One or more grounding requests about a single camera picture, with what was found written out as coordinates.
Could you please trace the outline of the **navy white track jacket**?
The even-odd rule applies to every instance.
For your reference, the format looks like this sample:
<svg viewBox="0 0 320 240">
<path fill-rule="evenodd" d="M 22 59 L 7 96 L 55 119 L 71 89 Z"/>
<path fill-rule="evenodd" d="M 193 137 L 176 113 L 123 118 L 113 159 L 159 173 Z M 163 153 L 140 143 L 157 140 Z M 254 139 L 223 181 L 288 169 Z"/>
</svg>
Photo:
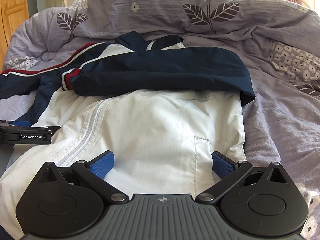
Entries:
<svg viewBox="0 0 320 240">
<path fill-rule="evenodd" d="M 129 196 L 199 194 L 215 183 L 212 152 L 245 158 L 242 107 L 255 98 L 234 52 L 135 32 L 89 43 L 44 70 L 1 74 L 1 101 L 31 92 L 18 119 L 59 129 L 49 145 L 16 146 L 1 177 L 1 226 L 14 239 L 23 236 L 17 203 L 47 161 L 69 166 L 110 150 L 116 164 L 105 179 Z"/>
</svg>

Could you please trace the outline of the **wooden wardrobe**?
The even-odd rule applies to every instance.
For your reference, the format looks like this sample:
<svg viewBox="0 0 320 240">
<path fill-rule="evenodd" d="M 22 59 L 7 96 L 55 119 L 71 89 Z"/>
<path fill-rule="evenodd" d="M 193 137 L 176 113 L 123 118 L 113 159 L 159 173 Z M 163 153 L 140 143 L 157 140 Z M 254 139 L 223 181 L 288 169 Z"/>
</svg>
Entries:
<svg viewBox="0 0 320 240">
<path fill-rule="evenodd" d="M 28 18 L 27 0 L 1 0 L 1 69 L 14 31 Z"/>
</svg>

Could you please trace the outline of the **purple floral duvet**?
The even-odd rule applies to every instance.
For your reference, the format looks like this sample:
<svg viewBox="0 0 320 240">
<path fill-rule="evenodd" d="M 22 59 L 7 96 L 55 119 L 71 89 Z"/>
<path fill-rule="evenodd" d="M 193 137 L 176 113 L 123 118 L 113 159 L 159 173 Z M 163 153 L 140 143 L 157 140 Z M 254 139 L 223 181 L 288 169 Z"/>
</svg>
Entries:
<svg viewBox="0 0 320 240">
<path fill-rule="evenodd" d="M 89 43 L 114 43 L 131 32 L 147 41 L 176 35 L 186 48 L 216 47 L 240 57 L 255 94 L 242 107 L 242 160 L 284 166 L 308 207 L 301 234 L 319 239 L 319 16 L 279 0 L 76 0 L 24 21 L 11 37 L 3 72 L 44 70 Z M 1 118 L 20 121 L 35 96 L 1 101 Z"/>
</svg>

